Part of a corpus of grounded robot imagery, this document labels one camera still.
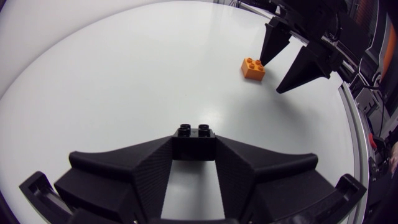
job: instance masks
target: black machine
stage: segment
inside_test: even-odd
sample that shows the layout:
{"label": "black machine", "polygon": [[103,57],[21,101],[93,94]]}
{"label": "black machine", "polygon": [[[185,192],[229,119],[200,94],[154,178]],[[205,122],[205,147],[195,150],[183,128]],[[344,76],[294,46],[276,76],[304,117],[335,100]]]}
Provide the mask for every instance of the black machine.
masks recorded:
{"label": "black machine", "polygon": [[[225,220],[160,218],[173,160],[215,161]],[[54,184],[36,172],[20,185],[50,223],[337,223],[366,189],[352,176],[330,185],[314,154],[272,152],[182,124],[173,136],[110,152],[69,155]]]}
{"label": "black machine", "polygon": [[369,36],[349,18],[344,0],[270,0],[262,3],[281,8],[281,13],[266,24],[260,56],[264,66],[289,44],[292,35],[308,42],[278,86],[278,93],[316,78],[330,78],[332,71],[337,71],[344,81],[352,82],[353,75],[343,66],[343,61],[359,64],[369,45]]}

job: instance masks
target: cable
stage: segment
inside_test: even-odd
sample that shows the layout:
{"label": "cable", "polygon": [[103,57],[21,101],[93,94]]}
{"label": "cable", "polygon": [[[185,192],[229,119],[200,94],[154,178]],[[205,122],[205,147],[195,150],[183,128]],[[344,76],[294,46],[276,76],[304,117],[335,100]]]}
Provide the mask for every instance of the cable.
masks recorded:
{"label": "cable", "polygon": [[383,95],[381,95],[381,103],[383,104],[383,106],[382,106],[382,110],[381,110],[381,125],[380,125],[379,137],[380,137],[381,131],[383,129],[383,121],[384,121],[384,99],[383,99]]}

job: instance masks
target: plastic toy block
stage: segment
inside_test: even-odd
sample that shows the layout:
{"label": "plastic toy block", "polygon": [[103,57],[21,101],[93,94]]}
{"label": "plastic toy block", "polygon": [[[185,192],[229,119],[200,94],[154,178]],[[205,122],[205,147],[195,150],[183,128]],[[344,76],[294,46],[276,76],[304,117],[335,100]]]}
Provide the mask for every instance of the plastic toy block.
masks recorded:
{"label": "plastic toy block", "polygon": [[242,72],[245,78],[261,81],[266,71],[261,65],[260,60],[253,60],[251,58],[243,59]]}

